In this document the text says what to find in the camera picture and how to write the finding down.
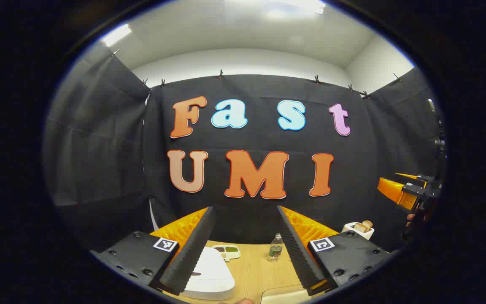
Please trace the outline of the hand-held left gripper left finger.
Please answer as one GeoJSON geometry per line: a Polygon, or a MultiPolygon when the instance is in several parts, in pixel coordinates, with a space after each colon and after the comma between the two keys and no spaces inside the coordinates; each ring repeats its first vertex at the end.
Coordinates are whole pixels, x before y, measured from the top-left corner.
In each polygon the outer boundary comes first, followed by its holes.
{"type": "Polygon", "coordinates": [[[93,250],[92,255],[143,288],[177,296],[194,271],[215,219],[209,206],[154,232],[133,231],[103,251],[93,250]]]}

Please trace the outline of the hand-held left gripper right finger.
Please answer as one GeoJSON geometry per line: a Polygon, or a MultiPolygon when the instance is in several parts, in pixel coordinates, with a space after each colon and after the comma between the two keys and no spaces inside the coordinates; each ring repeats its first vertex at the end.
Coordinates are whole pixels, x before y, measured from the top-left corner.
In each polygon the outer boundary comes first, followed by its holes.
{"type": "Polygon", "coordinates": [[[283,206],[277,210],[282,241],[309,296],[364,278],[390,257],[356,230],[337,232],[283,206]]]}

